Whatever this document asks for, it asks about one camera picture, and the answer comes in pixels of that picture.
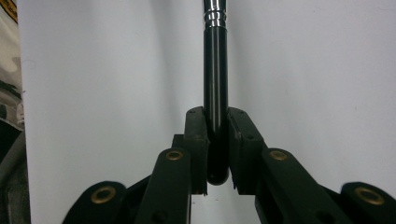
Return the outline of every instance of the cylindrical pole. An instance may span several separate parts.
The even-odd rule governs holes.
[[[204,20],[204,111],[211,142],[207,180],[220,185],[229,167],[226,1],[204,0]]]

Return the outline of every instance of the gray fabric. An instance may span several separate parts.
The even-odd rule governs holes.
[[[30,223],[25,134],[15,140],[0,164],[0,224]]]

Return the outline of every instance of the white backdrop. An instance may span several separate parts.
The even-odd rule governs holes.
[[[200,0],[20,0],[33,223],[61,223],[89,186],[152,171],[203,104]],[[322,185],[396,197],[396,2],[228,2],[229,102]],[[259,223],[230,181],[192,223]]]

